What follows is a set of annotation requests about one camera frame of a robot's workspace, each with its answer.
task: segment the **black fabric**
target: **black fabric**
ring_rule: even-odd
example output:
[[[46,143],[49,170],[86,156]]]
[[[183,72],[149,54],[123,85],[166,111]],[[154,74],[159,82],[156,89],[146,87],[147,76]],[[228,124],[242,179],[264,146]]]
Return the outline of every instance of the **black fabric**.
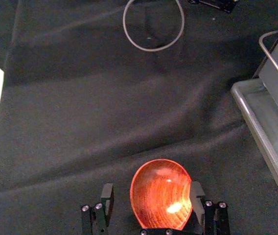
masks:
[[[231,94],[278,29],[278,0],[231,15],[184,3],[183,37],[146,53],[124,36],[126,1],[20,1],[0,103],[0,234],[80,234],[80,206],[115,185],[110,234],[139,232],[129,202],[146,161],[182,164],[225,200],[233,234],[278,234],[278,187]],[[174,1],[134,5],[131,36],[170,42]]]

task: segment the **white cable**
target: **white cable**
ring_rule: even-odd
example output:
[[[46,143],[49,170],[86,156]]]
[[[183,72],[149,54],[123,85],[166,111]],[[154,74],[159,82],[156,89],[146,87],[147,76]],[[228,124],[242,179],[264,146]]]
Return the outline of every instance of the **white cable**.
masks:
[[[135,0],[129,0],[129,2],[125,6],[125,10],[124,10],[124,13],[123,13],[123,28],[124,28],[124,32],[126,34],[127,39],[131,42],[131,44],[134,45],[135,47],[137,47],[138,49],[143,50],[143,51],[147,51],[147,52],[157,52],[157,51],[165,50],[165,49],[171,47],[172,45],[174,45],[178,41],[178,39],[181,37],[181,35],[183,34],[184,27],[185,27],[184,10],[183,10],[179,0],[175,0],[175,1],[176,1],[177,5],[179,7],[179,10],[180,10],[180,13],[181,13],[181,16],[182,16],[182,26],[181,26],[180,32],[177,35],[177,37],[171,43],[169,43],[169,44],[167,44],[167,45],[165,45],[163,47],[159,47],[159,48],[155,48],[155,49],[148,49],[148,48],[144,48],[144,47],[139,46],[137,43],[134,42],[134,40],[132,40],[132,38],[128,34],[127,26],[126,26],[126,15],[127,15],[127,11],[129,9],[130,5],[134,1]]]

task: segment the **wood grain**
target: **wood grain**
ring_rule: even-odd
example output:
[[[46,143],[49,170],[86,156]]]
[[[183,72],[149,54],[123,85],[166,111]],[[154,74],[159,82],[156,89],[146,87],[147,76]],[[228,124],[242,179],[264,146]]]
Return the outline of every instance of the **wood grain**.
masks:
[[[168,159],[147,162],[138,169],[130,188],[130,201],[142,228],[182,230],[188,221],[191,178]]]

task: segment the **screw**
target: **screw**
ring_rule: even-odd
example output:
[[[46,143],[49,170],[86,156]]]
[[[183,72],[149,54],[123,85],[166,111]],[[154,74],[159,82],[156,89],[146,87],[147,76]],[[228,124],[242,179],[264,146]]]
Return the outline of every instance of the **screw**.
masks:
[[[173,231],[171,229],[168,229],[168,230],[165,231],[165,234],[166,235],[172,235]]]
[[[96,208],[96,209],[101,209],[101,208],[102,208],[102,203],[96,204],[95,208]]]
[[[141,230],[140,232],[140,235],[147,235],[147,234],[148,234],[147,230]]]
[[[212,201],[206,201],[206,206],[211,207],[213,205]]]
[[[87,210],[89,210],[89,206],[88,206],[88,205],[84,205],[84,206],[81,208],[81,210],[82,210],[83,212],[86,212]]]
[[[219,207],[220,207],[220,208],[226,208],[226,206],[227,206],[227,205],[226,205],[225,202],[220,202],[220,203],[219,203]]]

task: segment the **orange wooden bowl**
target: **orange wooden bowl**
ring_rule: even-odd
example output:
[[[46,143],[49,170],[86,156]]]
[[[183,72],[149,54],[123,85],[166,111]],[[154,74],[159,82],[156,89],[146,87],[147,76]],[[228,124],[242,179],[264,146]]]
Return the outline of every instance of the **orange wooden bowl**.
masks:
[[[130,202],[141,227],[182,230],[188,221],[191,178],[178,163],[156,159],[141,166],[133,177]]]

